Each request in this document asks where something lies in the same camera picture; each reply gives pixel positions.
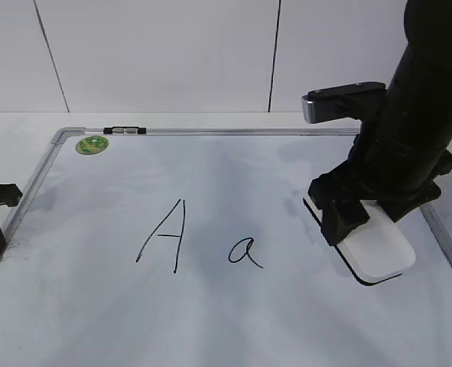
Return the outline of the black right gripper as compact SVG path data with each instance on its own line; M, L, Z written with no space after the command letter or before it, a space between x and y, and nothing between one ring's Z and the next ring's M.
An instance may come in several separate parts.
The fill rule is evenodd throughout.
M338 245L369 221L363 201L377 202L398 222L412 210L438 199L438 177L452 171L449 136L417 135L413 141L376 138L362 146L357 135L345 161L314 178L307 196L321 211L320 231Z

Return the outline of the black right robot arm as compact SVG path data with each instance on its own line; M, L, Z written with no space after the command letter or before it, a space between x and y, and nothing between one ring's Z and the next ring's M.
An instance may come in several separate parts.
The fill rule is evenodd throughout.
M364 201L399 221L436 200L436 177L452 170L452 1L407 2L404 29L408 44L390 84L316 89L302 98L310 124L361 123L347 159L308 187L329 245L368 222Z

